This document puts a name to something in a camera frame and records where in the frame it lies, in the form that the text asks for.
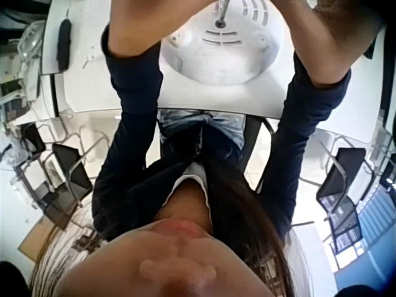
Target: sleeve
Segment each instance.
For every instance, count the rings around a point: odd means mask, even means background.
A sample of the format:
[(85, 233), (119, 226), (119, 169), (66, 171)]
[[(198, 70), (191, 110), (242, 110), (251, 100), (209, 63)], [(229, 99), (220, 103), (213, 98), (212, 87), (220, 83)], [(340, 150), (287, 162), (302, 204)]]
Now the sleeve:
[(108, 34), (107, 27), (101, 45), (123, 111), (93, 191), (92, 212), (99, 232), (118, 224), (115, 210), (123, 205), (126, 191), (139, 182), (154, 136), (157, 100), (163, 80), (158, 63), (160, 44), (141, 56), (117, 59), (108, 52)]
[(271, 143), (271, 153), (259, 193), (262, 206), (281, 238), (290, 231), (296, 207), (298, 180), (307, 142), (317, 125), (329, 118), (345, 97), (351, 71), (328, 89), (313, 86), (306, 69), (295, 55), (295, 76), (278, 131)]

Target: hand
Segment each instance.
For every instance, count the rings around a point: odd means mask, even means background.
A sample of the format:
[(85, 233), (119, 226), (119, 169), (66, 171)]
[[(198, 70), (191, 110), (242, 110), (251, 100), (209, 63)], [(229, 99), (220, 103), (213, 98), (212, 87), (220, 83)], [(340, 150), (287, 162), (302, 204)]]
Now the hand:
[(312, 82), (326, 87), (342, 80), (369, 48), (381, 21), (355, 0), (272, 0), (285, 18), (297, 55)]
[(138, 56), (176, 31), (214, 0), (112, 0), (108, 47)]

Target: white round device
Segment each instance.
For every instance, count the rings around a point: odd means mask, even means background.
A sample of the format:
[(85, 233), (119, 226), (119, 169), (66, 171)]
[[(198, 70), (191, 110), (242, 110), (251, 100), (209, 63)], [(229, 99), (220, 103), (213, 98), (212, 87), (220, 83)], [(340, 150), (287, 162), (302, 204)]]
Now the white round device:
[(215, 24), (218, 2), (165, 38), (162, 55), (182, 75), (208, 85), (242, 84), (275, 61), (284, 22), (267, 0), (231, 0), (225, 27)]

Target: nose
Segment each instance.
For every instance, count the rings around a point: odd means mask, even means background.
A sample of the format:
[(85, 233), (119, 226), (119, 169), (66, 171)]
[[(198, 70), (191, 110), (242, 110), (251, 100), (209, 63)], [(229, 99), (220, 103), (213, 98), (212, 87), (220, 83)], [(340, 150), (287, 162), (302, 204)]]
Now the nose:
[(174, 257), (153, 261), (145, 260), (140, 265), (140, 275), (160, 286), (178, 284), (198, 293), (217, 277), (216, 270), (209, 265), (200, 265), (194, 260)]

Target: vent slot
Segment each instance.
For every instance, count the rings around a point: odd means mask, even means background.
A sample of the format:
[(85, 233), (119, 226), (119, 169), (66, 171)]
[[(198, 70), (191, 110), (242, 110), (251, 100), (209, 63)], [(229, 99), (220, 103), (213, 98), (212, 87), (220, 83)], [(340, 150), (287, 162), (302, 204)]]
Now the vent slot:
[(238, 35), (237, 32), (227, 32), (227, 33), (222, 33), (223, 36), (235, 36)]
[(262, 25), (263, 25), (263, 26), (266, 26), (267, 23), (268, 23), (268, 11), (265, 11), (265, 12), (264, 12), (264, 18), (263, 18), (263, 20), (262, 20)]
[(209, 35), (213, 35), (213, 36), (220, 36), (221, 35), (220, 32), (213, 32), (213, 31), (209, 31), (209, 30), (206, 30), (206, 33), (208, 33)]
[(267, 3), (265, 3), (265, 0), (261, 0), (261, 4), (262, 4), (262, 7), (264, 7), (265, 11), (268, 10)]
[(228, 42), (223, 42), (223, 46), (233, 46), (233, 45), (241, 45), (242, 41), (228, 41)]
[(257, 21), (258, 17), (259, 17), (259, 11), (254, 11), (253, 12), (253, 20)]
[(203, 42), (207, 43), (208, 45), (214, 45), (214, 46), (221, 46), (222, 43), (219, 41), (213, 41), (213, 40), (209, 40), (209, 39), (202, 39)]
[(256, 3), (256, 0), (252, 0), (252, 4), (253, 4), (253, 8), (254, 8), (254, 9), (257, 9), (257, 8), (258, 8), (257, 3)]

